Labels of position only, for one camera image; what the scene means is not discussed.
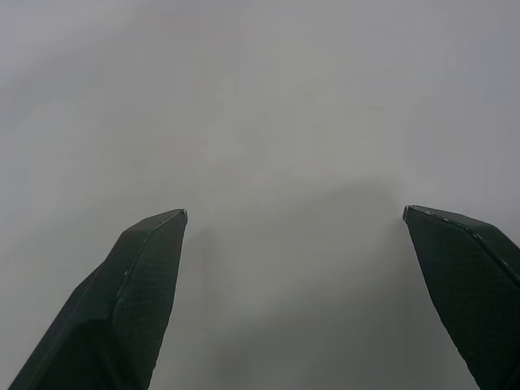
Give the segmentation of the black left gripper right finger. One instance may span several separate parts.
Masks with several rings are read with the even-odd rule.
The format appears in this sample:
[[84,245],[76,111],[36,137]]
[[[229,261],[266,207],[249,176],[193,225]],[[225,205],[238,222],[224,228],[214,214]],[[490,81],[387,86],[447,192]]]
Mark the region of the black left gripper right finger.
[[520,390],[520,247],[463,214],[408,205],[433,306],[480,390]]

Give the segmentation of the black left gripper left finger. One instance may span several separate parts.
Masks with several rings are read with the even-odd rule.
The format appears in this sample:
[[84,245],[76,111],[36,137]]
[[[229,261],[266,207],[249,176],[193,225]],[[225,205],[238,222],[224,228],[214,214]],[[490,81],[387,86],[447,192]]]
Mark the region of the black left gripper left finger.
[[184,209],[123,231],[71,293],[8,390],[148,390],[176,294]]

